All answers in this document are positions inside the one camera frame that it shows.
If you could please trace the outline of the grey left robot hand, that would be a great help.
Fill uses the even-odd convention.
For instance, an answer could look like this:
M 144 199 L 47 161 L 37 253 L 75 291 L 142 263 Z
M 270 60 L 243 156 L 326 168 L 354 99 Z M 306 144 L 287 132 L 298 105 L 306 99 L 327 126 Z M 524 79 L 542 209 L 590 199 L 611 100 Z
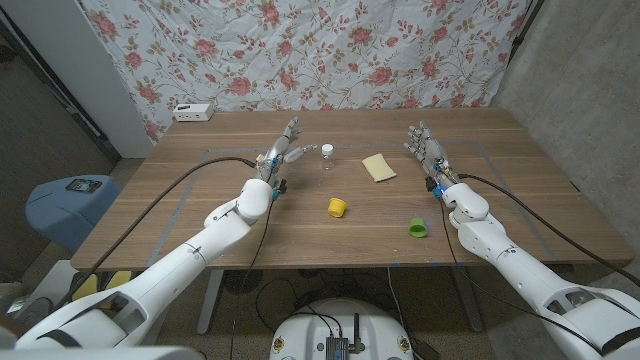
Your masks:
M 296 126 L 299 118 L 294 117 L 285 126 L 283 133 L 277 138 L 274 144 L 256 158 L 256 177 L 270 185 L 277 181 L 277 173 L 283 164 L 289 164 L 299 160 L 304 154 L 315 151 L 317 144 L 299 146 L 292 148 L 291 145 L 302 133 Z

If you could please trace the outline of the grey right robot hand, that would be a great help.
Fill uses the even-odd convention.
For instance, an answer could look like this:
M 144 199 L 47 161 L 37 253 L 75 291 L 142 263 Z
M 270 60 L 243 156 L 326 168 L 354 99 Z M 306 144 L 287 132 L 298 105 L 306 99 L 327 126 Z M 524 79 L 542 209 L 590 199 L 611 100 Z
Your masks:
M 448 188 L 459 182 L 446 151 L 423 121 L 418 126 L 410 126 L 407 135 L 409 142 L 404 147 L 420 162 L 426 174 L 427 190 L 441 198 Z

